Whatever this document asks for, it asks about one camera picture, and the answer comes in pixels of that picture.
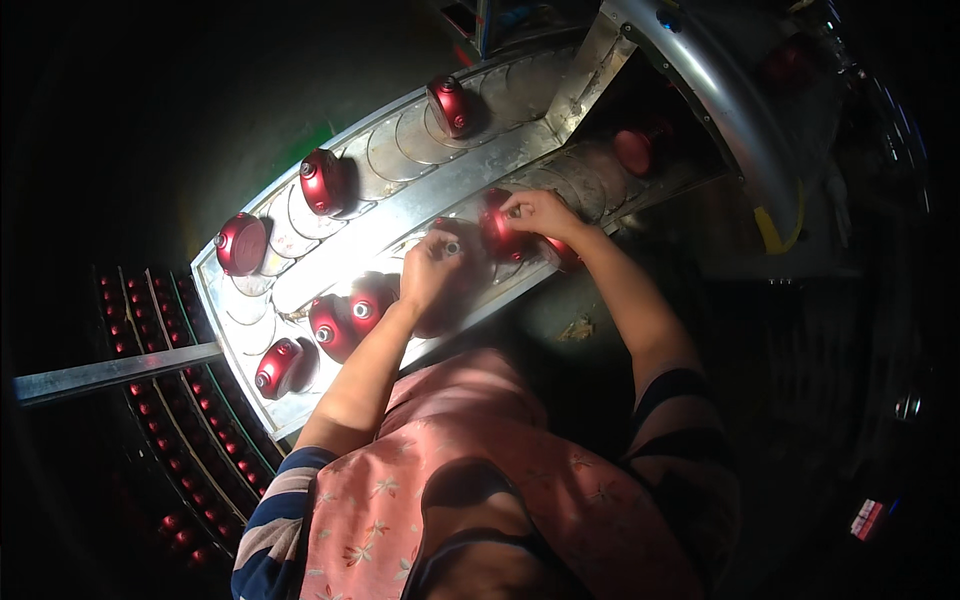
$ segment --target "bolt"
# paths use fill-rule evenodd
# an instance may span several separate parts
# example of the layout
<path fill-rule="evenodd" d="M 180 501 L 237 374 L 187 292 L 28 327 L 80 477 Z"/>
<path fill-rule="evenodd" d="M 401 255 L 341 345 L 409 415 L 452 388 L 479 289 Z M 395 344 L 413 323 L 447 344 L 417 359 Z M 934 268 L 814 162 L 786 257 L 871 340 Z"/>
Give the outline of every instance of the bolt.
<path fill-rule="evenodd" d="M 371 312 L 373 311 L 370 305 L 364 301 L 359 301 L 353 305 L 353 316 L 357 319 L 369 319 Z"/>
<path fill-rule="evenodd" d="M 327 342 L 333 341 L 333 329 L 327 325 L 321 325 L 317 329 L 317 341 L 321 344 L 326 344 Z"/>

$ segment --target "worker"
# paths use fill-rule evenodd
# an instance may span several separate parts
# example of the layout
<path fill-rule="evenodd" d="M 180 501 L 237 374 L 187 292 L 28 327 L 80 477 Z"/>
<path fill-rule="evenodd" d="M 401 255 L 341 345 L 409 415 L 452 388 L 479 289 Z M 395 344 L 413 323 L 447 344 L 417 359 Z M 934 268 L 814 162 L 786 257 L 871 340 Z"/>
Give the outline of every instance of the worker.
<path fill-rule="evenodd" d="M 739 528 L 734 460 L 690 337 L 656 285 L 554 192 L 508 221 L 580 254 L 633 358 L 622 459 L 547 429 L 492 349 L 395 383 L 417 321 L 461 255 L 431 231 L 253 512 L 235 598 L 704 598 Z M 583 402 L 605 401 L 584 397 Z"/>

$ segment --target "pink floral apron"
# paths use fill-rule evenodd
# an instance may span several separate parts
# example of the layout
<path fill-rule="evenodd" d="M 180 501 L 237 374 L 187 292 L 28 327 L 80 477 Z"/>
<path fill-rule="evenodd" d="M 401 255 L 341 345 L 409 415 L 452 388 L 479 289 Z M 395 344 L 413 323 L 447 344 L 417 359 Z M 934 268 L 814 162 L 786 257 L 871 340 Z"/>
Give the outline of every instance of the pink floral apron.
<path fill-rule="evenodd" d="M 423 486 L 464 457 L 491 461 L 516 484 L 540 533 L 598 599 L 702 597 L 650 494 L 545 425 L 494 350 L 398 381 L 378 439 L 317 475 L 300 597 L 399 598 L 420 548 Z"/>

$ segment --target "yellow tape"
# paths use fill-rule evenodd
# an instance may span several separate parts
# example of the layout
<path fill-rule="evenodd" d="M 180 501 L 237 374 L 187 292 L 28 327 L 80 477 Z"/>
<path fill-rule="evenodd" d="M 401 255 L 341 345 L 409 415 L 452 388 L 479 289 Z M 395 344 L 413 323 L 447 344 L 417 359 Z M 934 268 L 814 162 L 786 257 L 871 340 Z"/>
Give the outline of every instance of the yellow tape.
<path fill-rule="evenodd" d="M 800 236 L 800 230 L 804 227 L 804 183 L 797 179 L 797 199 L 799 208 L 797 209 L 797 226 L 793 228 L 793 233 L 787 238 L 786 242 L 781 242 L 780 235 L 777 233 L 777 227 L 774 226 L 773 219 L 763 209 L 763 206 L 754 208 L 754 220 L 756 226 L 760 229 L 760 237 L 763 238 L 763 246 L 768 254 L 783 254 L 793 248 L 797 243 L 797 237 Z"/>

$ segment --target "hand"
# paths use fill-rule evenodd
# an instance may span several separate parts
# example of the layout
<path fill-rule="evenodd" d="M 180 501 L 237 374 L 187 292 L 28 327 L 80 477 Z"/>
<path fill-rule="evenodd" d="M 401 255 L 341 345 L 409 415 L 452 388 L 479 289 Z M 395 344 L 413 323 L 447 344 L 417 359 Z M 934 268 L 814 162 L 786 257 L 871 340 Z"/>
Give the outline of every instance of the hand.
<path fill-rule="evenodd" d="M 397 302 L 409 306 L 416 317 L 422 315 L 437 299 L 450 274 L 463 262 L 462 252 L 446 253 L 446 245 L 456 241 L 456 235 L 434 229 L 403 258 L 400 298 Z"/>
<path fill-rule="evenodd" d="M 508 219 L 507 226 L 517 231 L 533 231 L 572 245 L 572 239 L 587 227 L 552 190 L 515 192 L 500 206 L 500 210 L 516 208 L 520 214 Z"/>

